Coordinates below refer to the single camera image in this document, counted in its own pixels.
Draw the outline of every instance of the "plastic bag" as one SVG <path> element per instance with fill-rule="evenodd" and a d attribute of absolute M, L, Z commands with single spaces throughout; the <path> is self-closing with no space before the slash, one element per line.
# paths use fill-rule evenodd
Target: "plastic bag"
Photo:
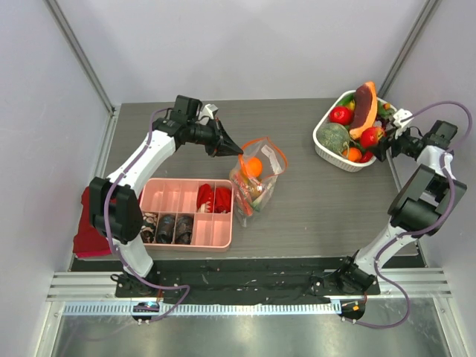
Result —
<path fill-rule="evenodd" d="M 279 175 L 288 167 L 283 152 L 269 138 L 260 138 L 245 144 L 230 171 L 234 186 L 234 212 L 239 223 L 246 227 L 249 219 L 268 203 Z"/>

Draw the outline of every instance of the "green melon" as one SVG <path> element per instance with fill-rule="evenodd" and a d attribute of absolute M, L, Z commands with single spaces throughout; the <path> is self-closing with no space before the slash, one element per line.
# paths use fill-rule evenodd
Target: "green melon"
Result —
<path fill-rule="evenodd" d="M 349 149 L 349 132 L 341 124 L 325 123 L 319 128 L 316 137 L 319 144 L 337 155 L 341 155 L 344 150 Z"/>

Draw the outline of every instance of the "red tomato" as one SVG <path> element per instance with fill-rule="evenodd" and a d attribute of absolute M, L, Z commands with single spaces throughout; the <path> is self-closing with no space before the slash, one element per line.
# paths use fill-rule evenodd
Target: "red tomato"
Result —
<path fill-rule="evenodd" d="M 352 121 L 352 110 L 346 106 L 336 106 L 329 114 L 331 123 L 338 123 L 341 125 L 349 125 Z"/>
<path fill-rule="evenodd" d="M 385 131 L 380 126 L 373 126 L 364 130 L 360 137 L 360 144 L 364 149 L 373 147 L 379 143 L 379 140 L 385 136 Z"/>
<path fill-rule="evenodd" d="M 370 151 L 367 151 L 365 154 L 363 154 L 359 162 L 363 164 L 364 162 L 370 161 L 372 157 L 373 157 L 373 153 L 371 153 Z"/>

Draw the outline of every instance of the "cantaloupe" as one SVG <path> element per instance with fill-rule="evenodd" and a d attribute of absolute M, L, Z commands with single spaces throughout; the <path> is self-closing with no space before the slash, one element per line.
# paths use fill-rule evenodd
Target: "cantaloupe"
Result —
<path fill-rule="evenodd" d="M 343 151 L 349 149 L 349 132 L 341 124 L 325 123 L 319 128 L 316 138 L 319 144 L 337 155 L 342 155 Z"/>
<path fill-rule="evenodd" d="M 377 92 L 374 82 L 366 82 L 358 87 L 354 94 L 356 108 L 350 124 L 349 134 L 353 140 L 358 140 L 365 129 L 373 126 L 377 118 Z"/>

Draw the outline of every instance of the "white basket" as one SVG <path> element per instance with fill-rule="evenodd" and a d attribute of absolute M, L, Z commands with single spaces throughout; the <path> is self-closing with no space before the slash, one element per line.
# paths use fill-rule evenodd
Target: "white basket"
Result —
<path fill-rule="evenodd" d="M 352 94 L 352 93 L 355 93 L 355 91 L 346 91 L 335 101 L 335 103 L 329 108 L 329 110 L 321 119 L 321 121 L 319 121 L 319 124 L 314 128 L 314 132 L 312 133 L 312 138 L 314 139 L 314 143 L 315 143 L 315 151 L 320 157 L 330 162 L 332 165 L 340 167 L 342 170 L 346 170 L 349 173 L 356 173 L 357 171 L 362 170 L 364 167 L 367 167 L 373 164 L 377 158 L 373 156 L 368 162 L 364 162 L 363 164 L 360 164 L 358 162 L 351 162 L 335 154 L 329 149 L 323 147 L 321 144 L 319 144 L 319 141 L 316 138 L 316 133 L 318 132 L 319 127 L 322 124 L 329 123 L 329 114 L 334 109 L 334 107 L 337 106 L 337 103 L 339 103 L 342 100 L 342 98 L 344 98 L 346 95 Z M 380 98 L 377 98 L 377 99 L 379 102 L 386 103 L 386 101 L 383 99 L 380 99 Z"/>

